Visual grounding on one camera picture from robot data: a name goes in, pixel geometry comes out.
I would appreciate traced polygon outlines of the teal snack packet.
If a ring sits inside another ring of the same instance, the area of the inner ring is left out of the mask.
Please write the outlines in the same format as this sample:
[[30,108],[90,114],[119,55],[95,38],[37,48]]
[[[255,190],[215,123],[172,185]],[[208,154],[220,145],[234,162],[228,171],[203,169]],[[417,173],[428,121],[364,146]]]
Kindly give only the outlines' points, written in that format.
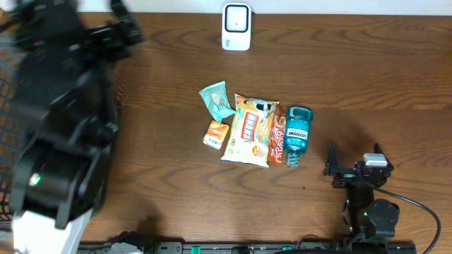
[[199,92],[213,119],[219,123],[235,114],[227,96],[226,82],[220,81],[205,87]]

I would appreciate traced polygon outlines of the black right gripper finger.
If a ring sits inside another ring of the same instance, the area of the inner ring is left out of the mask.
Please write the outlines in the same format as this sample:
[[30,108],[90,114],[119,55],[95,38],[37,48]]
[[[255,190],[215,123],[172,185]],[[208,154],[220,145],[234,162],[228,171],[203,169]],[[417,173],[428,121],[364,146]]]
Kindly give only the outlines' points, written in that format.
[[393,169],[393,165],[391,164],[387,156],[383,153],[378,143],[374,144],[374,154],[376,154],[376,161],[374,162],[375,167],[386,167],[388,169]]
[[337,152],[335,150],[335,145],[333,142],[330,143],[328,159],[326,165],[323,169],[324,176],[335,176],[340,173],[340,167],[337,158]]

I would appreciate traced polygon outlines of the blue mouthwash bottle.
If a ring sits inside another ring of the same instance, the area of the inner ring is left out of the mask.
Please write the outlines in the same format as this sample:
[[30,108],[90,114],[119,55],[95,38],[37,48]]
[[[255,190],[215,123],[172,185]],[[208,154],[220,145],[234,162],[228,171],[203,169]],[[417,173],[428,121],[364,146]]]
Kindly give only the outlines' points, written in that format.
[[299,158],[307,152],[314,112],[306,107],[290,107],[284,136],[287,166],[298,167]]

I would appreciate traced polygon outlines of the orange Toppo snack box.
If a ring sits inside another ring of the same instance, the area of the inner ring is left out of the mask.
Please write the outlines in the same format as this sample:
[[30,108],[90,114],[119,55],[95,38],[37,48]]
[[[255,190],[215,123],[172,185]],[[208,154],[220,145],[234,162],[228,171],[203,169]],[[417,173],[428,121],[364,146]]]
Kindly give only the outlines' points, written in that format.
[[270,131],[270,143],[268,150],[268,161],[281,165],[283,163],[283,148],[285,129],[287,124],[286,108],[277,104],[273,115]]

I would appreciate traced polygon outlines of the small orange candy box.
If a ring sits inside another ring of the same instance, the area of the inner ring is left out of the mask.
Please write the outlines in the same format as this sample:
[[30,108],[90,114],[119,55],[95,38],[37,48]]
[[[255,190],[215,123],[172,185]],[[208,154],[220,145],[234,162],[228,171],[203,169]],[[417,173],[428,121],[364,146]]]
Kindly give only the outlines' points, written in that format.
[[211,148],[220,150],[229,128],[227,124],[212,120],[203,137],[203,143]]

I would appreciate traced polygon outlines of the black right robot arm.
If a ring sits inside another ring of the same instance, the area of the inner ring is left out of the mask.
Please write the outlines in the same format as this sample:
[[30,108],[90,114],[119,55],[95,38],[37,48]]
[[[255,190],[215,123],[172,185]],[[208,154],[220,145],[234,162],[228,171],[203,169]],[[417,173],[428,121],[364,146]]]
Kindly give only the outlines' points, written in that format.
[[364,154],[351,168],[339,165],[335,145],[330,144],[323,175],[333,178],[332,187],[346,190],[344,220],[352,227],[354,237],[368,240],[395,236],[399,206],[374,197],[374,191],[386,184],[393,170],[377,143],[372,153]]

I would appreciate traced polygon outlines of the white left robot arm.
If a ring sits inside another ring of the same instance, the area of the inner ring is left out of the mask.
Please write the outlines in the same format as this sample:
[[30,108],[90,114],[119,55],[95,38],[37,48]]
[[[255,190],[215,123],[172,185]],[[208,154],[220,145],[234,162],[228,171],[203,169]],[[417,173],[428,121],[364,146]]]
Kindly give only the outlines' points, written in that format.
[[24,53],[13,115],[26,141],[9,207],[16,253],[75,253],[105,199],[119,134],[112,69],[143,41],[120,0],[115,21],[88,28],[76,1],[19,1],[9,16]]

